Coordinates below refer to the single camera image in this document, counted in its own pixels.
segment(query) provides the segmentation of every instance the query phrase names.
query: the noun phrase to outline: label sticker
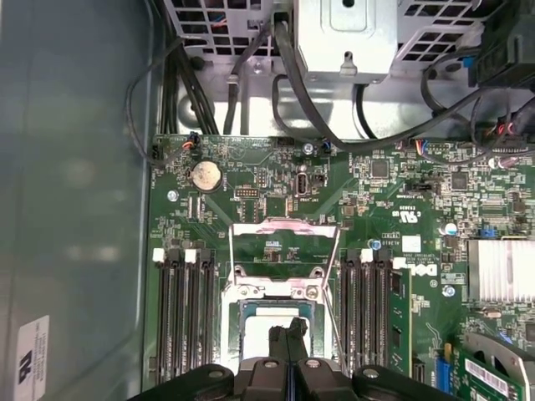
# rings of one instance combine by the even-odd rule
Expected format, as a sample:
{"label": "label sticker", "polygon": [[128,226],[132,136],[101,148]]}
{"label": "label sticker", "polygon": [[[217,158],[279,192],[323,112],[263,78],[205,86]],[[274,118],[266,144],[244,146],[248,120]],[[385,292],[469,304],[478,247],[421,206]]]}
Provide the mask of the label sticker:
{"label": "label sticker", "polygon": [[420,236],[402,236],[401,250],[406,253],[420,253],[421,252],[421,238]]}
{"label": "label sticker", "polygon": [[473,376],[479,378],[483,383],[491,386],[497,392],[509,396],[509,389],[507,383],[504,380],[501,380],[498,376],[490,373],[481,366],[465,359],[465,369],[468,373],[471,373]]}
{"label": "label sticker", "polygon": [[44,316],[18,329],[14,401],[37,401],[44,396],[49,320]]}

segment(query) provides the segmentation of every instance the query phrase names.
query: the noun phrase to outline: blue connector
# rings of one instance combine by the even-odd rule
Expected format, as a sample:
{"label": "blue connector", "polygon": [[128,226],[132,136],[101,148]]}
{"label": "blue connector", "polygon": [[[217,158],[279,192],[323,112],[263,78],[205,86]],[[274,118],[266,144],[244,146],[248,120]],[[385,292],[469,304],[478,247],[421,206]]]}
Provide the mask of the blue connector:
{"label": "blue connector", "polygon": [[450,393],[451,365],[444,358],[437,358],[435,365],[436,387],[443,393]]}

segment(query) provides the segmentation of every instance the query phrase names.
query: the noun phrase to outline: silver heatsink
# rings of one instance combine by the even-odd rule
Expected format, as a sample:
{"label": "silver heatsink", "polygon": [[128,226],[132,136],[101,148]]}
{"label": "silver heatsink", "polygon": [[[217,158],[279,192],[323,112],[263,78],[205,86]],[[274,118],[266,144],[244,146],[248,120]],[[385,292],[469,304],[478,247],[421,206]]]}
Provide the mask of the silver heatsink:
{"label": "silver heatsink", "polygon": [[469,241],[468,263],[470,299],[535,300],[535,241]]}

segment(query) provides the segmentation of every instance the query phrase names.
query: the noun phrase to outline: black cable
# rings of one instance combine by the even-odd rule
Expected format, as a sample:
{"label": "black cable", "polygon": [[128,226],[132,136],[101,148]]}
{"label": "black cable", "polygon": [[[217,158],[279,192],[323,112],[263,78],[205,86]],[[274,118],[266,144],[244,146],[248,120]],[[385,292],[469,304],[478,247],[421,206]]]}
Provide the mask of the black cable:
{"label": "black cable", "polygon": [[134,89],[137,84],[141,82],[150,71],[160,67],[160,65],[165,61],[167,56],[169,56],[169,54],[174,52],[181,45],[182,39],[175,39],[175,41],[165,50],[165,52],[160,57],[156,58],[148,67],[146,67],[137,77],[132,80],[132,82],[128,85],[128,88],[126,89],[125,117],[126,124],[128,127],[128,133],[130,135],[130,138],[132,139],[132,142],[134,142],[134,146],[140,156],[143,158],[144,161],[151,165],[168,165],[182,152],[182,149],[175,150],[163,160],[154,159],[145,152],[145,147],[143,146],[143,144],[141,144],[140,137],[138,136],[137,131],[135,129],[134,117],[132,116],[132,94],[134,93]]}
{"label": "black cable", "polygon": [[371,130],[371,128],[368,125],[368,121],[366,121],[366,117],[364,115],[364,91],[368,87],[368,85],[355,85],[356,91],[355,91],[355,108],[357,109],[357,120],[360,123],[360,126],[362,127],[362,130],[370,138],[371,140],[377,140],[377,135],[374,134],[374,131]]}
{"label": "black cable", "polygon": [[[152,3],[164,25],[166,37],[175,38],[176,32],[169,13],[166,11],[166,5],[161,0],[152,0]],[[217,127],[204,90],[195,76],[195,72],[183,45],[178,50],[174,54],[175,57],[170,58],[170,62],[172,62],[171,65],[176,67],[176,71],[182,77],[188,99],[191,101],[191,109],[195,113],[199,128],[204,135],[216,135],[218,134]],[[162,94],[162,124],[166,126],[166,129],[162,132],[178,133],[178,125],[176,123],[178,120],[178,82],[175,80],[170,84],[169,81],[164,81],[164,91],[162,92],[165,92],[165,96]]]}
{"label": "black cable", "polygon": [[329,128],[329,126],[325,123],[324,119],[319,114],[318,110],[313,104],[313,101],[310,99],[310,96],[308,95],[307,89],[304,85],[303,78],[301,77],[301,73],[299,72],[298,64],[295,59],[295,53],[293,51],[293,47],[290,42],[290,37],[288,35],[288,30],[286,29],[283,23],[275,24],[275,39],[277,41],[281,58],[283,59],[283,64],[288,75],[288,80],[292,85],[293,92],[297,96],[299,104],[303,109],[303,112],[308,117],[312,125],[324,138],[330,140],[332,144],[340,150],[353,152],[356,154],[377,150],[387,145],[392,145],[395,142],[407,140],[413,138],[414,136],[417,136],[418,134],[422,134],[427,130],[435,127],[442,121],[449,119],[458,110],[467,106],[468,104],[480,98],[482,95],[489,91],[489,89],[477,89],[476,91],[467,95],[464,99],[461,99],[457,103],[453,104],[449,109],[437,115],[433,119],[430,119],[423,124],[419,124],[416,127],[407,129],[396,135],[392,135],[388,138],[383,138],[381,140],[367,140],[349,144],[340,140],[333,133],[333,131]]}
{"label": "black cable", "polygon": [[[431,110],[433,110],[434,114],[443,113],[446,110],[446,107],[444,107],[431,94],[431,90],[429,89],[429,79],[430,79],[431,73],[435,71],[436,67],[445,63],[446,61],[457,60],[458,58],[463,58],[463,57],[475,57],[478,54],[479,54],[479,48],[463,48],[461,50],[457,50],[456,52],[446,54],[445,56],[437,59],[433,64],[431,64],[429,67],[427,67],[427,69],[424,70],[424,73],[422,74],[421,81],[420,81],[421,96],[424,99],[425,104],[427,104],[427,106]],[[463,124],[466,124],[466,125],[470,124],[470,121],[466,117],[460,114],[455,113],[451,117],[453,119],[460,121]]]}
{"label": "black cable", "polygon": [[[479,115],[479,109],[481,108],[481,105],[482,105],[482,99],[483,97],[481,96],[478,100],[476,100],[476,102],[474,103],[474,107],[471,110],[469,125],[470,125],[472,138],[475,138],[476,121],[477,121],[477,116]],[[471,158],[464,159],[464,160],[458,160],[458,161],[441,160],[431,155],[425,154],[424,152],[422,152],[421,156],[426,160],[432,161],[433,163],[437,163],[438,165],[451,165],[451,166],[471,165],[472,163],[476,163],[477,161],[486,159],[489,155],[491,155],[492,149],[494,149],[501,141],[502,141],[502,137],[498,137],[494,141],[494,143],[492,143],[490,147],[482,148],[481,149],[482,153],[480,153],[479,155],[475,155]]]}
{"label": "black cable", "polygon": [[[471,157],[469,159],[459,160],[459,161],[440,160],[440,159],[437,159],[437,158],[435,158],[435,157],[433,157],[431,155],[426,155],[426,154],[423,154],[423,153],[422,153],[421,156],[426,160],[432,161],[433,163],[437,163],[437,164],[440,164],[440,165],[458,166],[458,165],[470,165],[472,163],[476,163],[477,161],[484,160],[485,158],[487,158],[489,156],[520,157],[520,156],[533,155],[535,153],[535,150],[524,150],[524,151],[521,151],[521,152],[510,152],[510,153],[509,152],[495,152],[494,149],[496,149],[496,147],[498,147],[501,144],[501,142],[503,142],[506,139],[507,131],[504,131],[504,133],[502,135],[498,136],[492,142],[492,144],[490,146],[487,146],[487,147],[483,146],[477,141],[477,138],[476,138],[476,122],[477,122],[477,116],[479,115],[479,110],[480,110],[480,108],[482,106],[482,102],[483,102],[483,97],[481,96],[474,103],[474,107],[472,108],[470,121],[469,121],[469,123],[470,123],[471,141],[476,146],[476,148],[481,151],[481,153],[479,155],[473,156],[473,157]],[[507,117],[506,117],[506,125],[505,125],[506,129],[509,126],[509,121],[511,121],[511,117],[512,117],[511,102],[509,101],[509,97],[507,95]],[[516,126],[515,125],[515,120],[516,120],[516,116],[515,116],[515,119],[513,119],[513,121],[512,121],[513,128]]]}
{"label": "black cable", "polygon": [[239,89],[239,74],[242,71],[243,65],[253,56],[257,50],[262,46],[264,41],[269,37],[271,25],[269,22],[264,22],[262,28],[254,40],[246,47],[237,61],[234,63],[231,71],[231,77],[235,77],[236,82],[229,82],[228,84],[228,109],[225,116],[225,124],[223,125],[223,134],[230,135],[232,133],[232,124],[234,123],[234,116],[236,115],[236,106],[238,101]]}
{"label": "black cable", "polygon": [[280,99],[278,91],[278,83],[281,79],[288,79],[288,76],[280,74],[273,78],[271,85],[271,107],[273,112],[273,119],[277,127],[286,135],[300,142],[308,142],[313,145],[321,146],[322,142],[309,138],[310,132],[302,132],[300,129],[294,129],[286,125],[280,113],[278,112],[278,101]]}
{"label": "black cable", "polygon": [[514,133],[520,135],[524,132],[527,125],[535,117],[535,97],[518,109],[513,119]]}
{"label": "black cable", "polygon": [[191,66],[190,59],[184,49],[184,46],[179,46],[176,50],[176,60],[179,66],[179,72],[181,74],[184,85],[186,86],[186,91],[188,97],[193,105],[194,99],[200,105],[201,116],[196,115],[197,120],[201,123],[201,120],[206,121],[208,126],[209,135],[219,135],[219,130],[217,129],[216,121],[214,120],[214,114],[211,111],[211,106],[204,90],[202,89],[201,83],[195,75],[195,71]]}

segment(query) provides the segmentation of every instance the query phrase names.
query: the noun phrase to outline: ram slot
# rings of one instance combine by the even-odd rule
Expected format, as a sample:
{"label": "ram slot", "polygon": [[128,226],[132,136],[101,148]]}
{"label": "ram slot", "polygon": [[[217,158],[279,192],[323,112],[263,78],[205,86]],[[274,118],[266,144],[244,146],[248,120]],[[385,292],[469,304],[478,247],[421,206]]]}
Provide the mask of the ram slot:
{"label": "ram slot", "polygon": [[184,266],[175,270],[175,316],[174,341],[172,348],[175,376],[184,373],[184,319],[186,317],[186,271]]}
{"label": "ram slot", "polygon": [[357,280],[357,288],[359,289],[357,293],[355,294],[354,300],[354,309],[355,313],[357,313],[357,325],[356,328],[356,335],[355,335],[355,360],[356,360],[356,367],[360,368],[361,366],[365,365],[365,359],[366,359],[366,341],[367,341],[367,334],[366,334],[366,294],[367,294],[367,285],[366,285],[366,271],[364,269],[364,266],[360,265],[360,263],[357,265],[357,269],[355,271],[355,279]]}
{"label": "ram slot", "polygon": [[160,271],[160,293],[158,298],[158,329],[156,341],[156,384],[164,383],[169,379],[170,360],[170,296],[171,272],[167,269]]}
{"label": "ram slot", "polygon": [[377,364],[380,366],[387,366],[388,361],[388,332],[389,332],[389,297],[388,297],[388,286],[389,286],[389,277],[388,270],[385,267],[385,264],[382,262],[377,262],[375,265],[375,276],[377,278],[377,292],[376,292],[376,302],[375,302],[375,313],[376,313],[376,353],[377,353]]}
{"label": "ram slot", "polygon": [[198,344],[199,344],[199,283],[200,272],[196,263],[188,264],[188,313],[187,313],[187,345],[186,345],[186,367],[188,370],[195,369],[199,365]]}
{"label": "ram slot", "polygon": [[214,314],[214,271],[210,264],[204,269],[204,330],[202,335],[202,363],[212,363],[213,314]]}
{"label": "ram slot", "polygon": [[364,364],[375,363],[374,360],[374,338],[375,338],[375,321],[374,321],[374,299],[375,299],[375,282],[373,278],[373,269],[369,263],[363,264],[364,268]]}
{"label": "ram slot", "polygon": [[358,333],[358,314],[355,311],[355,294],[359,291],[358,283],[355,281],[354,260],[346,258],[342,265],[342,275],[340,283],[340,335],[344,355],[348,361],[349,370],[353,371],[357,366],[355,337]]}

